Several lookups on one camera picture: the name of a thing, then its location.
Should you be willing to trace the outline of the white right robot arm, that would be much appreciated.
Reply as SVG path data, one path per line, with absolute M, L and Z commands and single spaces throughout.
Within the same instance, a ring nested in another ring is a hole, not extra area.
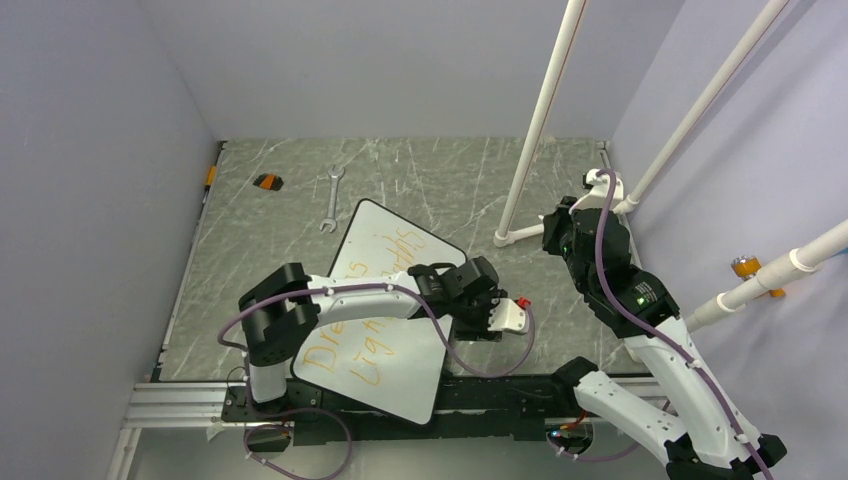
M 543 249 L 565 261 L 584 302 L 641 358 L 675 411 L 630 393 L 581 356 L 551 376 L 555 409 L 605 419 L 648 450 L 671 479 L 770 477 L 787 454 L 784 442 L 760 432 L 725 394 L 668 289 L 632 262 L 627 228 L 577 202 L 565 196 L 544 216 Z

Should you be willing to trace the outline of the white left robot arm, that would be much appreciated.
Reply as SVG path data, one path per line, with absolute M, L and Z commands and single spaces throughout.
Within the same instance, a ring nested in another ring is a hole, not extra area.
M 264 420 L 279 417 L 288 402 L 281 368 L 309 335 L 323 326 L 377 317 L 449 317 L 460 341 L 497 340 L 503 332 L 524 334 L 529 327 L 484 257 L 348 279 L 311 276 L 302 264 L 288 263 L 239 301 L 235 322 L 246 340 L 240 349 L 246 355 L 248 407 Z

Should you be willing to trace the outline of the white whiteboard black frame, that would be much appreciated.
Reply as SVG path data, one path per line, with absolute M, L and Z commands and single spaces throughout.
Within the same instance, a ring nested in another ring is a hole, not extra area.
M 384 277 L 416 264 L 467 260 L 459 248 L 382 205 L 361 200 L 342 236 L 331 278 Z M 313 331 L 291 362 L 292 375 L 387 414 L 422 425 L 432 416 L 452 319 L 351 320 Z

